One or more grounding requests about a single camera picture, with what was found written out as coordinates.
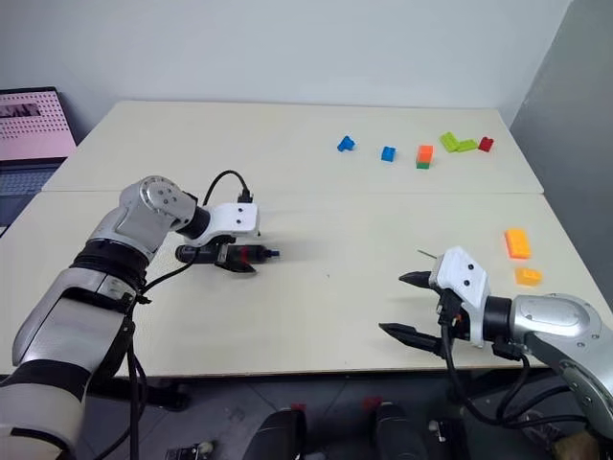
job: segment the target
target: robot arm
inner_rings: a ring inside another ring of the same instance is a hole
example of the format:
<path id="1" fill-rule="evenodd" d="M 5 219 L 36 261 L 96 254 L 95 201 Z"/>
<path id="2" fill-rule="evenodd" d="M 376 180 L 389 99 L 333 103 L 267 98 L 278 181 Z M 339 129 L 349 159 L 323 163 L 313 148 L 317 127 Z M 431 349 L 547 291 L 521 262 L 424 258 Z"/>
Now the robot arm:
<path id="1" fill-rule="evenodd" d="M 489 295 L 488 275 L 461 248 L 448 249 L 431 272 L 412 272 L 401 281 L 437 291 L 439 324 L 477 347 L 493 342 L 495 354 L 531 354 L 560 374 L 574 392 L 590 426 L 613 439 L 613 333 L 587 302 L 563 294 Z M 399 324 L 381 328 L 406 345 L 444 357 L 439 338 Z"/>
<path id="2" fill-rule="evenodd" d="M 218 236 L 255 236 L 258 227 L 253 203 L 198 207 L 160 176 L 127 187 L 14 340 L 17 369 L 0 382 L 0 456 L 74 454 L 87 386 L 121 365 L 134 333 L 128 311 L 170 231 L 201 246 Z"/>

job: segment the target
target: yellow block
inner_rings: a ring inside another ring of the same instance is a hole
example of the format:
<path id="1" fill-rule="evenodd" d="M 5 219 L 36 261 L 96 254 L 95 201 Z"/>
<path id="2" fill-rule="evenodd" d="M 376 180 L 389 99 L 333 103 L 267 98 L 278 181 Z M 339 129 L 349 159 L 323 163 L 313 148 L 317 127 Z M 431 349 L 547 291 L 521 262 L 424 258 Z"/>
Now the yellow block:
<path id="1" fill-rule="evenodd" d="M 510 228 L 505 232 L 509 255 L 513 259 L 530 259 L 528 235 L 521 228 Z"/>
<path id="2" fill-rule="evenodd" d="M 536 286 L 543 281 L 543 274 L 530 268 L 516 268 L 515 281 L 518 285 Z"/>

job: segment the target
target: laptop keyboard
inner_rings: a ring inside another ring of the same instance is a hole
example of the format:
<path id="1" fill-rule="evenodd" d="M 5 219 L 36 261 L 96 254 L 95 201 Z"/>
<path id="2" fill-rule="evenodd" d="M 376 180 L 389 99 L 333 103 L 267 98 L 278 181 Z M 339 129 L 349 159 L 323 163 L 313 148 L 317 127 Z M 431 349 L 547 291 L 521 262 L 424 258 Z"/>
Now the laptop keyboard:
<path id="1" fill-rule="evenodd" d="M 54 171 L 1 174 L 0 196 L 37 194 L 53 174 Z"/>

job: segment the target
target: pink screen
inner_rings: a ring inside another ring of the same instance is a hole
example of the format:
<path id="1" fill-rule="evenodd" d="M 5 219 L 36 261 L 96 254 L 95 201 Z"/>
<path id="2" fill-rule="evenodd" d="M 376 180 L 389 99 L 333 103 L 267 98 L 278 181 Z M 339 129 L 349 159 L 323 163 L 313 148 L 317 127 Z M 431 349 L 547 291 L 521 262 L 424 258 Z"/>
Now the pink screen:
<path id="1" fill-rule="evenodd" d="M 0 94 L 0 160 L 65 157 L 76 148 L 55 91 Z"/>

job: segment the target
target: orange lego block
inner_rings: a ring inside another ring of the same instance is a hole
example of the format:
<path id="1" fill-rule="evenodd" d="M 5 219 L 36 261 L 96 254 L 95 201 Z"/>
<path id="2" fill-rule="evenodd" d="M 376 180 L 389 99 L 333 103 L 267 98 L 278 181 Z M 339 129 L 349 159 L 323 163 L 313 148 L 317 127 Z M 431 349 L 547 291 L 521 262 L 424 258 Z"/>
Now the orange lego block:
<path id="1" fill-rule="evenodd" d="M 528 236 L 521 228 L 510 228 L 505 232 L 509 256 L 513 259 L 530 259 Z"/>
<path id="2" fill-rule="evenodd" d="M 516 268 L 515 281 L 518 285 L 536 286 L 543 281 L 543 274 L 530 268 Z"/>
<path id="3" fill-rule="evenodd" d="M 420 146 L 417 163 L 432 163 L 432 155 L 434 155 L 434 146 Z"/>

